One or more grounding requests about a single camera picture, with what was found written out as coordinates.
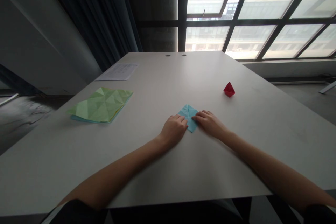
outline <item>person's left hand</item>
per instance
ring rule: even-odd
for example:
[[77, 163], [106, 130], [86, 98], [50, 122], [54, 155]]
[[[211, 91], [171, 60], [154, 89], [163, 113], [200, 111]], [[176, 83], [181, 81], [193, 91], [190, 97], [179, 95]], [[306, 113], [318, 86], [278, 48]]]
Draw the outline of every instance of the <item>person's left hand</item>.
[[187, 130], [187, 120], [181, 115], [171, 115], [157, 136], [167, 148], [173, 148], [183, 137]]

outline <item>forearm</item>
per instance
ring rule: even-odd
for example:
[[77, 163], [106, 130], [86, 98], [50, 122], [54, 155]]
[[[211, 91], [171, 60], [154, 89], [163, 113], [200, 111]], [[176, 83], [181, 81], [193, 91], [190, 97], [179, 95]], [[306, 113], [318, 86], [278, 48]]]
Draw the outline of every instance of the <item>forearm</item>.
[[317, 185], [236, 134], [226, 133], [220, 140], [235, 151], [274, 193], [299, 212], [313, 204], [336, 207], [336, 200]]
[[153, 139], [87, 178], [58, 205], [79, 199], [96, 210], [106, 207], [135, 174], [167, 150], [162, 141]]

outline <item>curtain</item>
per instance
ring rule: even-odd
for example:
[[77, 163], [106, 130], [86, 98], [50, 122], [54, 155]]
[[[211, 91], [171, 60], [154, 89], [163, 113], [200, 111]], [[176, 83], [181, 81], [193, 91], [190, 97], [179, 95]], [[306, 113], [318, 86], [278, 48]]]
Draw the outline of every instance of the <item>curtain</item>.
[[59, 0], [102, 71], [128, 52], [142, 51], [128, 0]]

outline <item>floor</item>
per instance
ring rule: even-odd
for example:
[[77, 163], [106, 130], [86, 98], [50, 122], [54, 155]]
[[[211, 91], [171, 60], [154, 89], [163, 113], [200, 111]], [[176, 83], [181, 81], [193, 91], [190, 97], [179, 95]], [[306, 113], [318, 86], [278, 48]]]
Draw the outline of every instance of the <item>floor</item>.
[[[66, 103], [71, 96], [58, 99], [18, 97], [0, 107], [0, 155]], [[0, 97], [0, 102], [8, 97]]]
[[[325, 84], [278, 85], [279, 89], [301, 102], [329, 122], [336, 125], [336, 88], [326, 94], [318, 93]], [[52, 115], [71, 97], [43, 99], [18, 97], [0, 107], [0, 155], [13, 146], [28, 132]], [[7, 98], [0, 97], [0, 102]], [[328, 191], [336, 198], [336, 190]], [[3, 224], [39, 223], [44, 215], [1, 217]], [[265, 196], [252, 198], [250, 223], [281, 223]]]

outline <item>red paper boat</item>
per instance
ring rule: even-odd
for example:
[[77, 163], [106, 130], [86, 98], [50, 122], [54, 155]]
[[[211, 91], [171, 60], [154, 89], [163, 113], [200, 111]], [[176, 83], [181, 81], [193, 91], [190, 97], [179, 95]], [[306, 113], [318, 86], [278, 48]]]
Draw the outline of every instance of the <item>red paper boat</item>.
[[236, 93], [231, 85], [231, 82], [229, 82], [224, 88], [224, 93], [229, 97], [233, 96]]

